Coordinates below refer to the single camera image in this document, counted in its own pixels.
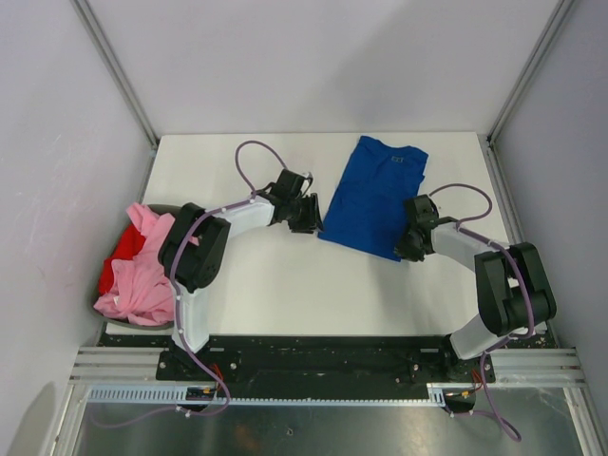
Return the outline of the blue printed t shirt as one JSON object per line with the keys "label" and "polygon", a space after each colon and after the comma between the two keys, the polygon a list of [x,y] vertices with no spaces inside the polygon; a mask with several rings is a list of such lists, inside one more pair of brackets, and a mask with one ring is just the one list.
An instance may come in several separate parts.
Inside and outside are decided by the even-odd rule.
{"label": "blue printed t shirt", "polygon": [[318,237],[398,262],[394,248],[408,222],[404,201],[418,195],[427,163],[428,153],[418,147],[393,147],[360,137]]}

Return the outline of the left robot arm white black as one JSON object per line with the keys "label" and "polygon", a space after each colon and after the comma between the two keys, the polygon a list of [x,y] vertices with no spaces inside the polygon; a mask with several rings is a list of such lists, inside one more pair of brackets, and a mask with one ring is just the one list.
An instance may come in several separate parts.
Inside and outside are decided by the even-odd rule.
{"label": "left robot arm white black", "polygon": [[318,195],[310,193],[311,174],[282,170],[277,181],[244,200],[207,210],[182,206],[164,239],[158,262],[174,296],[173,342],[182,350],[177,368],[197,380],[210,368],[201,351],[209,342],[208,288],[219,274],[229,240],[251,230],[285,223],[296,234],[323,230]]}

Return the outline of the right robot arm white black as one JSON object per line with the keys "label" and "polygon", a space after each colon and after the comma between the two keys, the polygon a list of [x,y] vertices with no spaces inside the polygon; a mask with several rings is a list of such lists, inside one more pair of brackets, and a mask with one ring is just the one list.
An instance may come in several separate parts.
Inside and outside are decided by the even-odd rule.
{"label": "right robot arm white black", "polygon": [[476,233],[451,217],[439,215],[428,195],[404,201],[406,227],[394,253],[409,262],[430,255],[448,257],[475,275],[477,314],[446,336],[438,357],[439,372],[460,381],[472,359],[512,339],[526,339],[557,314],[537,247],[529,242],[502,244]]}

